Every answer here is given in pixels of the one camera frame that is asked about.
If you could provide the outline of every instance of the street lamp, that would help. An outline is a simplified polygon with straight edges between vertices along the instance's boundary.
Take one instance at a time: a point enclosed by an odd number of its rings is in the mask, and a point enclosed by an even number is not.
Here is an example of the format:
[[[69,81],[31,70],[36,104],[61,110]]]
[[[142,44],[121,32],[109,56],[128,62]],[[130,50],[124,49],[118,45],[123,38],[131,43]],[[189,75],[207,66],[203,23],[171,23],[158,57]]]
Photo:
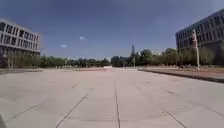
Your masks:
[[[196,30],[193,29],[193,33],[192,33],[192,38],[193,38],[193,44],[194,47],[196,49],[196,54],[197,54],[197,71],[200,70],[200,60],[199,60],[199,51],[198,51],[198,40],[197,40],[197,34],[196,34]]]

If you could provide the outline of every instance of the road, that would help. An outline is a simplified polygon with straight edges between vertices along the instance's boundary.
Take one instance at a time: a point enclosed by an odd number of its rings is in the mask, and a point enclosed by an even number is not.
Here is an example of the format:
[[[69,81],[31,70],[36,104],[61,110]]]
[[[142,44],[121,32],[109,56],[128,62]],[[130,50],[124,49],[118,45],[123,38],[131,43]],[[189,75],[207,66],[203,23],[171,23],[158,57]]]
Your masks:
[[[0,75],[7,128],[223,128],[224,85],[134,69]]]

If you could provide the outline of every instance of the building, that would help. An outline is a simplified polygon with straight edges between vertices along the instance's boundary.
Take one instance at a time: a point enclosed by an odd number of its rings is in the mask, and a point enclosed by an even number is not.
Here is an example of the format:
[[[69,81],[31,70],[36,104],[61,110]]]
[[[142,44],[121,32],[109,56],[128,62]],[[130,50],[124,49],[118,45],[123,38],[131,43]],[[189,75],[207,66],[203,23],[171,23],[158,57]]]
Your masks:
[[[38,33],[0,19],[0,62],[6,61],[10,67],[18,54],[40,55],[39,40]]]
[[[215,64],[224,64],[224,9],[180,30],[176,33],[177,49],[193,48],[192,30],[196,30],[198,47],[206,47],[215,53]]]

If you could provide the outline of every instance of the blue sky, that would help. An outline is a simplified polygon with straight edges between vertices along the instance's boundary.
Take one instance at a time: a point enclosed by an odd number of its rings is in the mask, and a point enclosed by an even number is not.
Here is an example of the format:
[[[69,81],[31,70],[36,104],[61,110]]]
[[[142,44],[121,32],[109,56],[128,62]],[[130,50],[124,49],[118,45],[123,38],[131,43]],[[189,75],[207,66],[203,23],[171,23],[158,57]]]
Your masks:
[[[223,0],[0,0],[0,17],[42,35],[42,53],[110,58],[175,48],[175,33]]]

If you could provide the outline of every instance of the distant tower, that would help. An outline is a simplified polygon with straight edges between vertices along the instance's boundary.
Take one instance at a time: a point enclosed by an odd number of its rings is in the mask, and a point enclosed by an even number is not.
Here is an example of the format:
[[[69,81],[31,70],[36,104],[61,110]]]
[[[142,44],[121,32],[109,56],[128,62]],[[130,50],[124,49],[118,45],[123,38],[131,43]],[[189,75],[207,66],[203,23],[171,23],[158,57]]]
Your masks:
[[[135,47],[132,45],[132,51],[131,51],[131,56],[133,58],[133,66],[135,67]]]
[[[131,52],[131,55],[135,55],[135,47],[134,47],[134,45],[132,45],[132,52]]]

